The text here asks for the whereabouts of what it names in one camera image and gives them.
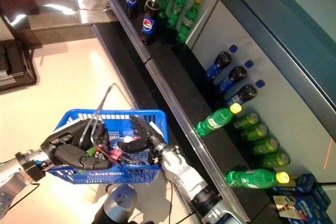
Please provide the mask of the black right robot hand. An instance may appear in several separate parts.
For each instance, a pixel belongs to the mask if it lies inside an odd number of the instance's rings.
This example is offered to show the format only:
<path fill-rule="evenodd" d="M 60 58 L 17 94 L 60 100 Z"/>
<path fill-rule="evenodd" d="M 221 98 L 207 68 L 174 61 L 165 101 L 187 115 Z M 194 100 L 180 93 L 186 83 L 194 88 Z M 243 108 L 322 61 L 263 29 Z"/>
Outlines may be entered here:
<path fill-rule="evenodd" d="M 123 152 L 134 154 L 149 149 L 152 152 L 158 151 L 167 147 L 163 136 L 158 133 L 152 125 L 135 115 L 130 116 L 131 129 L 137 137 L 128 143 L 118 142 L 117 146 Z"/>

